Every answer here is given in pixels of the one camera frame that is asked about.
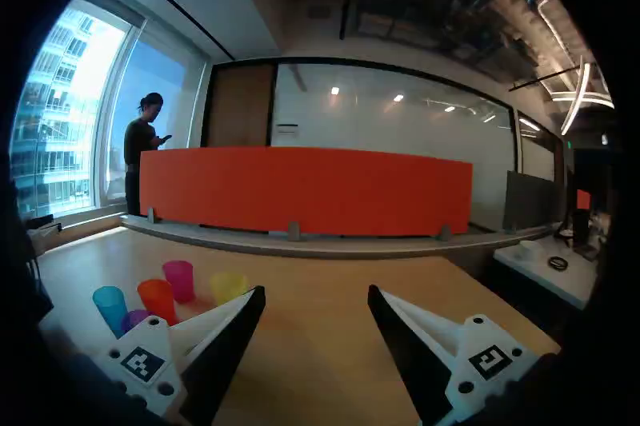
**table surface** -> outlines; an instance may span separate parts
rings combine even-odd
[[[537,354],[559,347],[506,302],[441,257],[317,260],[230,253],[163,240],[124,228],[54,249],[40,260],[54,302],[43,328],[60,324],[89,354],[112,338],[91,301],[116,285],[129,309],[142,307],[140,281],[162,278],[162,264],[194,265],[198,303],[211,307],[212,273],[245,273],[266,288],[266,308],[231,382],[216,425],[406,424],[418,416],[366,303],[370,284],[462,322],[484,313]]]
[[[535,259],[522,259],[519,256],[520,245],[496,249],[494,258],[536,281],[576,308],[584,309],[597,277],[595,261],[588,261],[566,246],[564,241],[553,237],[544,237],[535,242],[544,248],[544,253]],[[552,256],[565,258],[569,262],[567,269],[557,271],[551,268],[547,260]]]

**cable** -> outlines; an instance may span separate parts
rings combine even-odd
[[[556,271],[564,271],[569,267],[569,261],[561,257],[550,257],[546,262]]]

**building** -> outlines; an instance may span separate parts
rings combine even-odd
[[[98,98],[74,88],[100,21],[67,8],[27,77],[14,122],[11,172],[21,215],[91,206],[90,150]]]

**yellow cup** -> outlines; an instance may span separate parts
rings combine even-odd
[[[241,273],[215,273],[209,282],[218,306],[246,293],[249,288],[249,281]]]

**hair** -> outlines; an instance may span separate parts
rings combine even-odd
[[[138,107],[138,109],[140,110],[140,113],[142,113],[147,106],[161,105],[162,103],[164,103],[162,95],[160,93],[153,92],[149,93],[142,100],[140,100],[140,106]]]

